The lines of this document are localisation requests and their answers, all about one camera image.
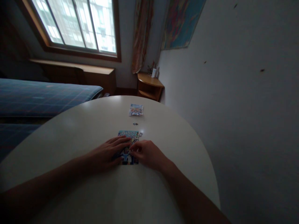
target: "floor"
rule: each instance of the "floor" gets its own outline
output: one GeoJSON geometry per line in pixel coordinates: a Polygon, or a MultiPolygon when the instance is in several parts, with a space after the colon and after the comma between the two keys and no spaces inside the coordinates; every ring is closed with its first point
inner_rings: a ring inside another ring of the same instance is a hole
{"type": "Polygon", "coordinates": [[[116,88],[114,96],[137,96],[137,89],[116,88]]]}

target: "wooden cabinet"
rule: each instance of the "wooden cabinet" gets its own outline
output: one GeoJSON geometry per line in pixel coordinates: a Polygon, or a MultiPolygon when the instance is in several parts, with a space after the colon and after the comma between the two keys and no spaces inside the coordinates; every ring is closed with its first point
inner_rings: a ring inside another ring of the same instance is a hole
{"type": "Polygon", "coordinates": [[[138,73],[138,96],[159,102],[163,89],[163,84],[157,78],[152,78],[145,73],[138,73]]]}
{"type": "Polygon", "coordinates": [[[36,59],[30,61],[38,63],[51,82],[101,86],[103,94],[111,95],[116,90],[114,68],[36,59]]]}

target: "white oval table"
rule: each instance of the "white oval table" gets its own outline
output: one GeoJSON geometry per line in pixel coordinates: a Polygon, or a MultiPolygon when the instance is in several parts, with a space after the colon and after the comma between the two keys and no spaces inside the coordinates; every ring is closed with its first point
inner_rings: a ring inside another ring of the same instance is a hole
{"type": "MultiPolygon", "coordinates": [[[[168,107],[136,96],[92,100],[42,125],[0,164],[2,192],[85,154],[119,130],[142,132],[140,140],[152,140],[220,208],[213,166],[198,135],[168,107]],[[143,104],[143,116],[128,116],[131,103],[143,104]]],[[[118,166],[71,186],[32,222],[181,223],[183,219],[162,176],[138,164],[118,166]]]]}

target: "curtain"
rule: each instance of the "curtain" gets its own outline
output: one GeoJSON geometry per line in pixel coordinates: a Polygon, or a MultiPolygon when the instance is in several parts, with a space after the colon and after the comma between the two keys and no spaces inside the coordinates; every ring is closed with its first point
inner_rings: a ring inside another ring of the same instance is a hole
{"type": "Polygon", "coordinates": [[[154,0],[136,0],[133,40],[132,73],[138,73],[144,65],[153,17],[154,0]]]}

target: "card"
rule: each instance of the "card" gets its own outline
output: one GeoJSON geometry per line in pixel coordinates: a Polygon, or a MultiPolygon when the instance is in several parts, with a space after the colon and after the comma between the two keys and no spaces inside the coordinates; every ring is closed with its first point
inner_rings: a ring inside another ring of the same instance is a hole
{"type": "MultiPolygon", "coordinates": [[[[139,141],[140,133],[138,131],[119,131],[118,132],[118,136],[123,136],[123,135],[125,135],[126,137],[130,137],[131,145],[133,145],[135,142],[139,141]]],[[[138,164],[139,163],[138,159],[134,158],[134,156],[131,156],[129,154],[130,146],[123,148],[119,153],[115,154],[112,159],[114,160],[118,157],[122,157],[123,159],[120,162],[120,165],[138,164]]]]}
{"type": "Polygon", "coordinates": [[[131,104],[130,110],[129,110],[129,116],[142,116],[143,115],[143,105],[138,104],[131,104]]]}

